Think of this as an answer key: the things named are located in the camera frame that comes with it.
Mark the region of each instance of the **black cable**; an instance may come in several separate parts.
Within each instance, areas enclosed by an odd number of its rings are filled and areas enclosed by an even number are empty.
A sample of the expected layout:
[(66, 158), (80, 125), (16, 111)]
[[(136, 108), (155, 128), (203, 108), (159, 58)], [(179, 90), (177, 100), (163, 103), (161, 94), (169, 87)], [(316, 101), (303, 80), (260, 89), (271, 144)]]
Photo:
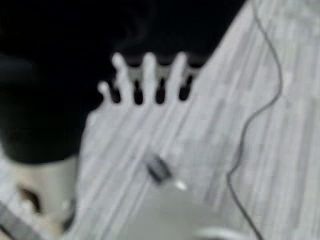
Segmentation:
[(5, 235), (7, 235), (10, 240), (16, 240), (2, 224), (0, 224), (0, 231), (2, 231)]
[(244, 161), (243, 158), (244, 158), (244, 151), (245, 151), (245, 141), (246, 141), (246, 136), (247, 136), (247, 133), (248, 133), (248, 130), (249, 130), (251, 123), (253, 123), (253, 121), (257, 117), (259, 117), (260, 114), (262, 114), (264, 111), (268, 110), (269, 108), (273, 107), (277, 103), (277, 101), (282, 96), (283, 86), (284, 86), (283, 69), (282, 69), (279, 55), (278, 55), (276, 48), (275, 48), (274, 44), (272, 43), (270, 37), (268, 36), (267, 31), (265, 30), (261, 19), (259, 18), (258, 8), (257, 8), (255, 0), (251, 0), (251, 5), (252, 5), (252, 10), (253, 10), (254, 20), (255, 20), (257, 26), (259, 27), (259, 29), (261, 30), (261, 33), (263, 34), (264, 40), (268, 44), (270, 51), (274, 57), (274, 60), (275, 60), (276, 66), (277, 66), (277, 70), (278, 70), (278, 80), (279, 80), (278, 84), (279, 85), (278, 85), (278, 90), (277, 90), (277, 93), (275, 94), (275, 96), (268, 103), (266, 103), (264, 106), (262, 106), (259, 110), (254, 112), (248, 118), (248, 120), (245, 122), (242, 133), (241, 133), (240, 143), (239, 143), (239, 146), (238, 146), (238, 149), (236, 152), (236, 161), (235, 161), (233, 167), (231, 168), (231, 170), (227, 172), (226, 181), (227, 181), (227, 186), (231, 192), (231, 195), (232, 195), (232, 198), (233, 198), (235, 204), (237, 205), (237, 207), (241, 211), (242, 215), (244, 216), (244, 218), (246, 219), (246, 221), (249, 223), (250, 227), (254, 231), (256, 238), (258, 240), (265, 240), (262, 233), (259, 231), (258, 227), (256, 226), (255, 222), (250, 217), (247, 210), (245, 209), (245, 207), (243, 206), (243, 204), (239, 200), (239, 197), (238, 197), (236, 191), (234, 190), (234, 187), (232, 184), (233, 175), (240, 168), (241, 164)]

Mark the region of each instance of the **black fabric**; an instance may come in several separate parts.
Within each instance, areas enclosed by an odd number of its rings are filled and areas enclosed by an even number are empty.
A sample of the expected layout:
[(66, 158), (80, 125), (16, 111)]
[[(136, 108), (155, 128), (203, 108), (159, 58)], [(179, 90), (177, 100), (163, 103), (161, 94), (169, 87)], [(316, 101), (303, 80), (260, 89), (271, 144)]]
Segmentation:
[[(0, 139), (14, 161), (77, 154), (115, 51), (198, 56), (216, 49), (245, 0), (64, 0), (0, 3)], [(141, 92), (135, 92), (143, 102)]]

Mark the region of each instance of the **floor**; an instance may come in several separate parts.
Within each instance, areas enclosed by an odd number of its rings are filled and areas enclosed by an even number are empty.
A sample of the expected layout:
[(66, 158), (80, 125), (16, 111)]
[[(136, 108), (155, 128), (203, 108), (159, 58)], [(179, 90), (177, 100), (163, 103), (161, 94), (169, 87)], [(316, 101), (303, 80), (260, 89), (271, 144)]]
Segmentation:
[[(260, 0), (263, 24), (279, 52), (283, 96), (251, 126), (245, 161), (235, 189), (268, 240), (320, 239), (320, 4), (315, 0)], [(123, 60), (115, 56), (124, 101), (106, 101), (87, 123), (78, 183), (78, 216), (62, 240), (115, 240), (126, 219), (155, 194), (144, 163), (162, 156), (211, 206), (252, 232), (231, 199), (225, 173), (231, 167), (243, 124), (275, 94), (277, 69), (250, 5), (240, 13), (201, 72), (192, 98), (181, 103), (177, 89), (184, 56), (179, 55), (164, 106), (153, 101), (152, 55), (145, 58), (146, 104), (134, 106)], [(6, 161), (0, 161), (0, 222), (19, 239), (40, 239), (11, 213), (52, 238), (18, 207)]]

